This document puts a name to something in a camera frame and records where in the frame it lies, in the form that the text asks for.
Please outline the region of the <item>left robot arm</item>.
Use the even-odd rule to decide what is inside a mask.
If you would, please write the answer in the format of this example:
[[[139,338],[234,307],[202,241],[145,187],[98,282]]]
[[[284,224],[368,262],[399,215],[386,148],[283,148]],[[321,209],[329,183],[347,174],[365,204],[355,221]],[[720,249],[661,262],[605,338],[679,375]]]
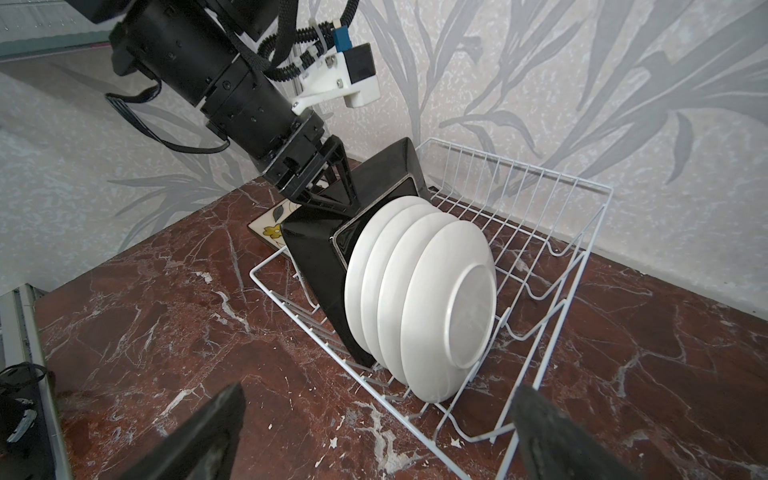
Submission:
[[[295,1],[74,1],[94,24],[118,22],[109,35],[119,76],[141,72],[155,81],[135,96],[106,94],[109,104],[144,136],[184,154],[209,155],[240,146],[287,199],[353,216],[360,199],[342,141],[322,138],[314,112],[294,112],[275,82],[298,77],[335,46],[335,25],[296,26]],[[200,108],[221,144],[191,147],[161,138],[133,110],[168,85]]]

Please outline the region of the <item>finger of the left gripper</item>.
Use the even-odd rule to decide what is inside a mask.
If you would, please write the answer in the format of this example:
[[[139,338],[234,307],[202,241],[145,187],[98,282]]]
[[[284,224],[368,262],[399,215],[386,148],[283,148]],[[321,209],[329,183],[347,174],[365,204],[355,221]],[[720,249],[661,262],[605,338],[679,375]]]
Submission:
[[[301,173],[299,203],[354,217],[361,208],[342,141],[331,135]]]

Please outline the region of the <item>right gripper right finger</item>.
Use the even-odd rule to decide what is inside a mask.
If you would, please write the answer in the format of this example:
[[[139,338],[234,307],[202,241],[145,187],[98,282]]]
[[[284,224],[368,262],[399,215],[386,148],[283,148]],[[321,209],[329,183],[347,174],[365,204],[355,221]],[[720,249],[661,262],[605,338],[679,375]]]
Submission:
[[[530,479],[640,477],[529,385],[516,389],[508,418],[516,427],[522,461]]]

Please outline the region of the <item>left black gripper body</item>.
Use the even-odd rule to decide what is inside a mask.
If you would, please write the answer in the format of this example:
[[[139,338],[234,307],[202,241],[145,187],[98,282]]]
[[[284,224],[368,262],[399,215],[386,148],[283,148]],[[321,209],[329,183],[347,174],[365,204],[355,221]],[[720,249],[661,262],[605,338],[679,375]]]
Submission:
[[[257,170],[291,201],[320,201],[313,191],[321,171],[336,161],[336,137],[323,140],[324,122],[305,110],[285,140],[257,159]]]

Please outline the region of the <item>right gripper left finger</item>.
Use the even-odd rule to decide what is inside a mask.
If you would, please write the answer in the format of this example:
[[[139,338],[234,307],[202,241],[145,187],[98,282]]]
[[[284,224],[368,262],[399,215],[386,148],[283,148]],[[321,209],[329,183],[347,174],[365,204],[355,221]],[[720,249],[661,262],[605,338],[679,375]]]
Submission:
[[[237,455],[246,397],[234,382],[196,411],[123,479],[228,479]]]

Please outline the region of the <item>floral square plate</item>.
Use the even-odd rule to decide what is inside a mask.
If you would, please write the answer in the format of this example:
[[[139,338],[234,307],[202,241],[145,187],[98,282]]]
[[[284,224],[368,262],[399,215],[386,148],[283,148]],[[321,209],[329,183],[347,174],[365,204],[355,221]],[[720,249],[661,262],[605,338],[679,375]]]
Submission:
[[[349,213],[301,206],[281,224],[284,241],[305,284],[355,362],[374,357],[350,330],[344,291],[347,263],[364,227],[386,203],[403,196],[428,197],[411,138],[402,138],[350,170],[359,205]]]
[[[282,200],[248,224],[248,229],[275,250],[285,246],[281,224],[300,207],[288,199]]]

